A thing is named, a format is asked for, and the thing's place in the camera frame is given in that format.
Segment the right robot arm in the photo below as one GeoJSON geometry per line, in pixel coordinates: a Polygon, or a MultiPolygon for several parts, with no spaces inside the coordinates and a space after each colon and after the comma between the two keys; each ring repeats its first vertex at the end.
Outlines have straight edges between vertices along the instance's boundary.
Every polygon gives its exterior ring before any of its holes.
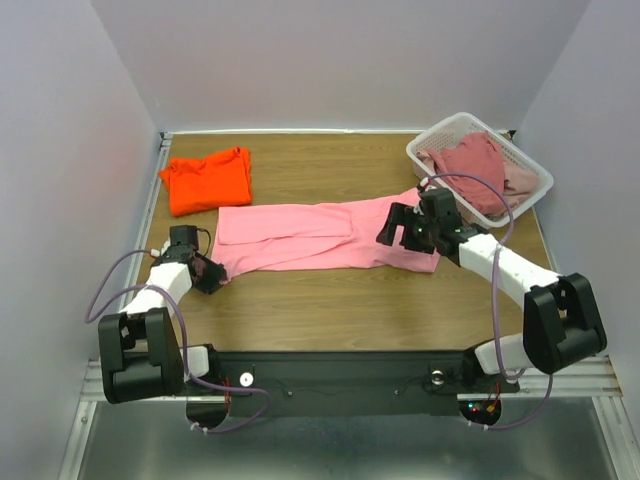
{"type": "Polygon", "coordinates": [[[589,280],[562,276],[504,247],[478,224],[463,221],[450,190],[420,192],[416,205],[391,204],[376,240],[420,253],[438,253],[504,292],[523,312],[521,333],[501,336],[466,352],[463,384],[482,390],[496,374],[516,375],[535,368],[556,372],[602,352],[607,337],[589,280]]]}

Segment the bright pink t shirt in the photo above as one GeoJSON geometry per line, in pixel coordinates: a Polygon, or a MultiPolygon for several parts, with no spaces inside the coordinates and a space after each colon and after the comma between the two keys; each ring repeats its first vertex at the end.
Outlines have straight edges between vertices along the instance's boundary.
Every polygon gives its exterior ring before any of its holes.
{"type": "Polygon", "coordinates": [[[343,203],[224,207],[212,260],[233,279],[253,271],[370,269],[436,270],[440,256],[381,245],[376,236],[394,202],[414,205],[413,188],[397,195],[343,203]]]}

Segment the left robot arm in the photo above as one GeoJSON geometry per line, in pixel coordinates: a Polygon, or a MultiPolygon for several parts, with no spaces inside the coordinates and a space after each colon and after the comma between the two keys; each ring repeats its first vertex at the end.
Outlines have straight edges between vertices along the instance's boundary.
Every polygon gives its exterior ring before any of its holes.
{"type": "Polygon", "coordinates": [[[174,226],[154,256],[146,283],[120,312],[98,322],[102,383],[111,404],[173,396],[184,388],[186,345],[179,345],[172,317],[190,290],[211,295],[227,281],[223,265],[200,252],[194,225],[174,226]]]}

